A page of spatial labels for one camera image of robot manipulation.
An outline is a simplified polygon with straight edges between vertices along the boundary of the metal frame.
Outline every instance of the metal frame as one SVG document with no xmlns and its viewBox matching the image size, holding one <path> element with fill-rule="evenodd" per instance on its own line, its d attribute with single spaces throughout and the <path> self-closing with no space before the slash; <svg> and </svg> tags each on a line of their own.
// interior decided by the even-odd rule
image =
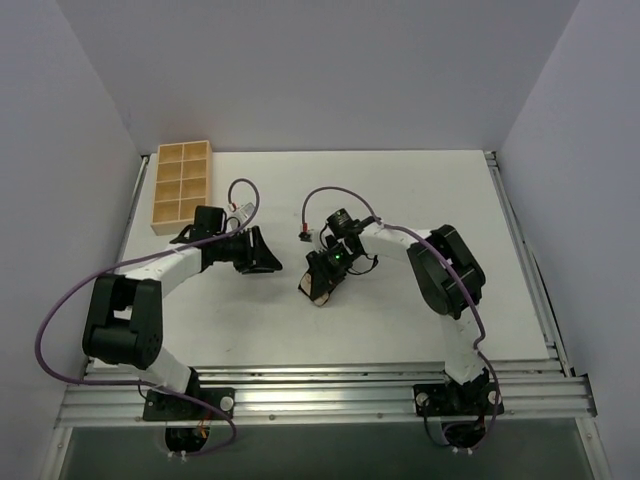
<svg viewBox="0 0 640 480">
<path fill-rule="evenodd" d="M 542 361 L 495 362 L 506 409 L 499 421 L 575 419 L 594 478 L 611 478 L 593 418 L 596 409 L 588 379 L 575 377 L 571 370 L 535 258 L 506 195 L 495 153 L 487 152 L 485 158 L 550 357 Z M 144 158 L 128 223 L 135 213 L 147 164 L 148 158 Z M 422 421 L 415 416 L 412 386 L 441 381 L 442 369 L 442 363 L 197 368 L 203 385 L 236 389 L 234 422 L 240 426 Z M 126 375 L 91 363 L 88 365 L 87 378 L 115 377 L 125 378 Z M 141 421 L 142 410 L 142 400 L 134 388 L 69 386 L 41 478 L 58 478 L 75 427 L 158 428 L 158 423 Z M 171 422 L 169 425 L 190 424 L 195 422 Z M 226 424 L 221 422 L 218 426 L 223 428 Z"/>
</svg>

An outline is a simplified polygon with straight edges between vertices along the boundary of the gray floor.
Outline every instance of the gray floor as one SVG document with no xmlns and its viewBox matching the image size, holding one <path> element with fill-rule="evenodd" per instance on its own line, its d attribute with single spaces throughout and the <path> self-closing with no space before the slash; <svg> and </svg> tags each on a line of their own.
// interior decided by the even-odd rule
<svg viewBox="0 0 640 480">
<path fill-rule="evenodd" d="M 573 421 L 501 422 L 471 457 L 433 446 L 419 423 L 242 427 L 232 447 L 186 463 L 163 457 L 159 433 L 76 429 L 62 478 L 592 478 Z"/>
</svg>

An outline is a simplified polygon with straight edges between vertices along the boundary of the wooden organizer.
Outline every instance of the wooden organizer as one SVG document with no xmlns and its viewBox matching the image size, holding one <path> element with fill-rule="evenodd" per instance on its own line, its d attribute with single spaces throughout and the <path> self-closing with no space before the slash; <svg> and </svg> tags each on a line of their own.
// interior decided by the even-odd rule
<svg viewBox="0 0 640 480">
<path fill-rule="evenodd" d="M 158 147 L 158 173 L 151 228 L 179 233 L 193 223 L 196 206 L 211 204 L 211 144 L 189 142 Z"/>
</svg>

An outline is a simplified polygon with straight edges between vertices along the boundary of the white table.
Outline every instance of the white table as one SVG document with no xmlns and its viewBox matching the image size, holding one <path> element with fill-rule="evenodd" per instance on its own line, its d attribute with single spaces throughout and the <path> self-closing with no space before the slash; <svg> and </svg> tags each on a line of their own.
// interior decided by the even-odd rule
<svg viewBox="0 0 640 480">
<path fill-rule="evenodd" d="M 124 258 L 163 249 L 171 237 L 151 230 L 156 176 L 152 156 Z M 548 358 L 520 265 L 480 151 L 214 153 L 213 199 L 226 204 L 229 183 L 260 189 L 260 225 L 282 272 L 242 276 L 216 264 L 164 302 L 164 346 L 193 366 L 294 366 L 439 362 L 437 316 L 424 303 L 408 264 L 382 258 L 373 272 L 349 277 L 329 303 L 315 307 L 297 290 L 310 246 L 298 240 L 306 194 L 323 185 L 360 193 L 389 223 L 458 229 L 487 277 L 480 312 L 481 348 L 494 360 Z M 253 200 L 239 186 L 234 201 Z M 309 204 L 310 227 L 340 207 L 366 216 L 355 199 L 322 192 Z"/>
</svg>

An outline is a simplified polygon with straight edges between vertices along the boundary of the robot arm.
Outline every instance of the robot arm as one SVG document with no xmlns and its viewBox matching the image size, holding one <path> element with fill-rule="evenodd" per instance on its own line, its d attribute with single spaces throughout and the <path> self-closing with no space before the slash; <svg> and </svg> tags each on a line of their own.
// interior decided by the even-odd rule
<svg viewBox="0 0 640 480">
<path fill-rule="evenodd" d="M 318 234 L 306 237 L 321 248 L 307 255 L 309 269 L 299 286 L 316 305 L 328 301 L 331 292 L 346 278 L 353 262 L 363 255 L 379 255 L 409 263 L 424 300 L 440 315 L 446 343 L 447 375 L 463 385 L 485 373 L 484 363 L 473 349 L 478 336 L 475 320 L 453 279 L 424 246 L 404 232 L 385 229 L 373 217 L 353 220 L 344 209 L 327 219 L 327 227 L 331 234 L 326 239 Z M 457 231 L 445 225 L 431 231 L 414 232 L 443 254 L 478 303 L 485 276 Z"/>
<path fill-rule="evenodd" d="M 241 224 L 252 209 L 251 204 L 245 205 L 230 218 Z M 232 262 L 242 274 L 282 270 L 282 264 L 266 246 L 260 227 L 203 242 L 223 233 L 224 217 L 221 208 L 199 206 L 194 224 L 167 247 L 171 253 L 124 274 L 98 277 L 82 340 L 84 353 L 145 381 L 198 397 L 195 370 L 162 346 L 162 299 L 214 262 Z M 193 247 L 184 248 L 192 243 Z"/>
</svg>

